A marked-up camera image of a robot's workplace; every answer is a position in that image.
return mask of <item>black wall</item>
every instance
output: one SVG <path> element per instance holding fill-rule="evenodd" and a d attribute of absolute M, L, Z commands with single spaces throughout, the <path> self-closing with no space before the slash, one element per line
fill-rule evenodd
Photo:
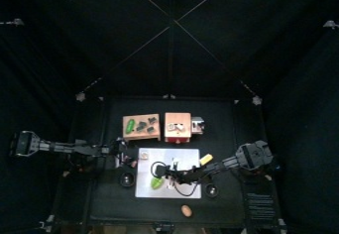
<path fill-rule="evenodd" d="M 339 31 L 328 30 L 264 99 L 265 131 L 284 164 L 277 182 L 287 223 L 339 232 Z"/>
<path fill-rule="evenodd" d="M 168 11 L 169 0 L 155 1 Z M 201 1 L 172 0 L 175 18 Z M 339 18 L 337 0 L 211 0 L 181 25 L 221 63 L 177 26 L 173 56 L 165 32 L 121 62 L 169 25 L 147 0 L 0 0 L 0 11 L 1 22 L 26 23 L 0 27 L 0 232 L 45 219 L 55 189 L 45 156 L 8 160 L 10 135 L 64 141 L 75 94 L 104 74 L 92 93 L 249 97 L 243 79 L 285 166 L 283 217 L 307 233 L 339 232 L 339 31 L 321 28 Z"/>
<path fill-rule="evenodd" d="M 0 11 L 0 21 L 17 18 L 5 0 Z M 9 160 L 10 137 L 28 130 L 48 140 L 67 140 L 75 112 L 63 76 L 32 40 L 20 27 L 0 27 L 0 232 L 30 228 L 46 219 L 56 190 L 55 160 L 44 155 Z"/>

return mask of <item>green object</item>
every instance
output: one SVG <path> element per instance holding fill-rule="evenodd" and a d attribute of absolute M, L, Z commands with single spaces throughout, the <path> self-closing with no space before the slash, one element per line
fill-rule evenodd
<path fill-rule="evenodd" d="M 135 125 L 135 120 L 129 119 L 127 123 L 127 127 L 125 127 L 125 134 L 129 134 L 132 132 L 133 125 Z"/>
<path fill-rule="evenodd" d="M 164 183 L 164 179 L 155 177 L 151 181 L 151 186 L 153 189 L 156 189 L 161 186 L 163 183 Z"/>

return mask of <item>egg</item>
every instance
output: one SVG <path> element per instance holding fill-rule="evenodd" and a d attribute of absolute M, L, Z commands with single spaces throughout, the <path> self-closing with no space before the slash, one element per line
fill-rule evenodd
<path fill-rule="evenodd" d="M 189 208 L 188 205 L 183 205 L 181 206 L 181 212 L 183 212 L 185 217 L 191 217 L 192 216 L 192 209 Z"/>

